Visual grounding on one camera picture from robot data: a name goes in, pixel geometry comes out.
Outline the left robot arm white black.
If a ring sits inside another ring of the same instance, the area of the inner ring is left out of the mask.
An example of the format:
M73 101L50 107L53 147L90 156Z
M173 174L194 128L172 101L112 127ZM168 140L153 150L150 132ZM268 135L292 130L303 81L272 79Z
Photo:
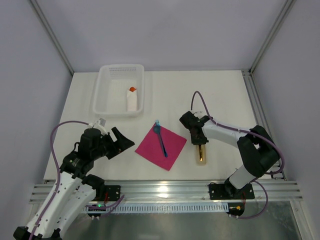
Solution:
M116 127L111 130L116 141L102 128L84 130L73 151L64 157L54 186L37 214L14 231L16 240L61 240L85 206L103 195L105 181L88 173L94 162L103 157L112 159L135 144Z

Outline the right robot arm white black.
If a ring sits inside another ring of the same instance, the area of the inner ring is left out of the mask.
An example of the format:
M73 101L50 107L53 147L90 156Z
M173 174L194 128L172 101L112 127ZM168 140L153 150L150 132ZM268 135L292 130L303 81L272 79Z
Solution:
M224 183L208 185L211 200L253 200L252 182L281 159L273 140L262 126L239 129L212 121L207 115L199 118L191 111L183 114L179 121L189 131L194 146L203 147L214 139L239 150L242 166Z

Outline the pink paper napkin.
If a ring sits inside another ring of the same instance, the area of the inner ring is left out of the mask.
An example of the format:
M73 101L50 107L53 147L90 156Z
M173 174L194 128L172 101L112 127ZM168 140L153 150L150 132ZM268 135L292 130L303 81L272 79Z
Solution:
M156 166L170 171L187 140L161 125L159 125L161 136L159 137L159 134L154 131L155 127L158 127L156 123L153 124L135 152Z

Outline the gold metal knife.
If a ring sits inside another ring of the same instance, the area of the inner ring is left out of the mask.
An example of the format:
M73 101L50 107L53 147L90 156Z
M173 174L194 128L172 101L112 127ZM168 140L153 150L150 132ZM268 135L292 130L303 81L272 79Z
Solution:
M205 145L197 146L197 161L200 165L206 164L206 148Z

